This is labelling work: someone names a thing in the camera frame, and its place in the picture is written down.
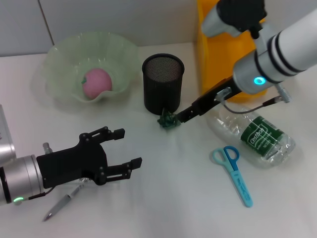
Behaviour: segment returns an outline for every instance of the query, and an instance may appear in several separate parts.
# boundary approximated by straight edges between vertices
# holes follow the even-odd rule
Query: silver pen
[[[80,189],[84,187],[83,184],[77,186],[70,194],[66,194],[48,213],[44,216],[42,222],[47,221],[52,216],[54,216],[57,212],[59,212],[67,203],[73,199],[73,197],[79,192]]]

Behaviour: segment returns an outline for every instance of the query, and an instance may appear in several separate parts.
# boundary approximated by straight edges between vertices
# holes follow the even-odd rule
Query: pink ball
[[[110,75],[101,68],[93,68],[85,74],[83,90],[90,99],[95,99],[103,91],[111,91],[112,82]]]

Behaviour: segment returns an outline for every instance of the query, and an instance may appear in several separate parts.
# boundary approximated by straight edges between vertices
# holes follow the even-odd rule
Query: white table
[[[185,109],[199,95],[194,46],[142,47],[140,59],[161,52],[185,64],[179,110]],[[288,163],[270,170],[239,161],[254,201],[250,209],[243,206],[224,169],[209,160],[213,149],[226,144],[210,131],[206,117],[162,130],[158,117],[143,105],[141,74],[120,97],[79,109],[64,107],[46,95],[37,76],[45,56],[0,58],[0,103],[17,156],[42,155],[43,142],[54,151],[72,147],[80,133],[108,126],[126,130],[124,139],[103,144],[109,164],[137,157],[143,164],[130,180],[81,190],[45,223],[44,214],[67,192],[65,186],[21,206],[0,207],[1,237],[317,237],[316,67],[286,83],[292,103],[259,111],[293,136],[297,147]]]

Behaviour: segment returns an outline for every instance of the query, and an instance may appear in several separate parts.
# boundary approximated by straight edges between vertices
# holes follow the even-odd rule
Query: blue indicator light
[[[266,82],[266,79],[263,77],[256,77],[254,79],[254,83],[257,85],[263,85],[263,84],[265,84],[265,82]]]

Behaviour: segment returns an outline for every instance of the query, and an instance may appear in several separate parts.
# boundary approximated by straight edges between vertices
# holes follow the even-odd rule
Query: blue scissors
[[[235,159],[232,159],[230,157],[228,150],[232,150],[235,153],[236,155]],[[217,153],[220,153],[223,156],[224,160],[219,159],[216,155]],[[224,166],[227,169],[227,171],[230,173],[230,176],[234,182],[234,185],[239,191],[239,194],[244,204],[246,205],[246,207],[252,207],[253,206],[252,198],[250,196],[247,186],[244,183],[243,178],[237,166],[237,161],[240,158],[239,151],[235,147],[228,145],[224,147],[223,149],[222,148],[215,149],[212,153],[212,157],[217,164]]]

